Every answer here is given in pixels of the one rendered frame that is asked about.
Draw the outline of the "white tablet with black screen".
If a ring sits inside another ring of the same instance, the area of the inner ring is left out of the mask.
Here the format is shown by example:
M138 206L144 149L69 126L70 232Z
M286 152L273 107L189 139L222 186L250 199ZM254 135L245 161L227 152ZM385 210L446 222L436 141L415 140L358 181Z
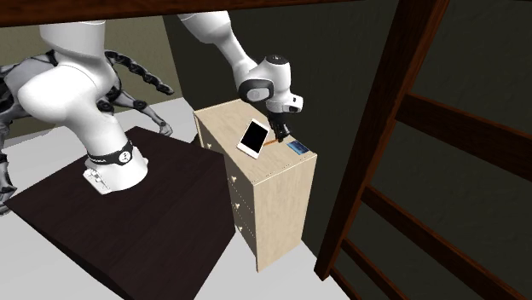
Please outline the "white tablet with black screen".
M253 159L258 159L268 135L269 128L252 118L240 138L237 148Z

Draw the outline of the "blue card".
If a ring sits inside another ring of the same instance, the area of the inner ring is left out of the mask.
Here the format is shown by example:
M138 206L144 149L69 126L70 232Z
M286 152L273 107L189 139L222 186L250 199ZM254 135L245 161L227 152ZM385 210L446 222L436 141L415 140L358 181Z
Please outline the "blue card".
M305 145L303 145L300 141L297 140L288 142L287 146L289 146L289 148L291 148L291 150L293 150L298 155L302 155L309 151L309 149Z

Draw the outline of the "light wood chest of drawers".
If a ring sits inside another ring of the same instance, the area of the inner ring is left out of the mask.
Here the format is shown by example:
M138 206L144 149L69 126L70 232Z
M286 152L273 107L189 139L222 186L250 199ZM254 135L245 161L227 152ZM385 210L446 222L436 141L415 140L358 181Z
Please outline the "light wood chest of drawers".
M233 100L194 112L200 145L224 155L234 224L256 258L260 272L300 244L317 154L299 154L270 132L255 159L237 148L248 124L267 117Z

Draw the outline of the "dark brown robot stand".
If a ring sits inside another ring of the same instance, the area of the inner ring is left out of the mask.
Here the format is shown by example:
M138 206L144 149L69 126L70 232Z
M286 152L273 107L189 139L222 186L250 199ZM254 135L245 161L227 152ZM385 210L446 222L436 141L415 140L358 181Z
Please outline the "dark brown robot stand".
M224 158L140 127L127 135L148 159L134 187L102 195L78 159L7 205L124 300L194 300L235 232Z

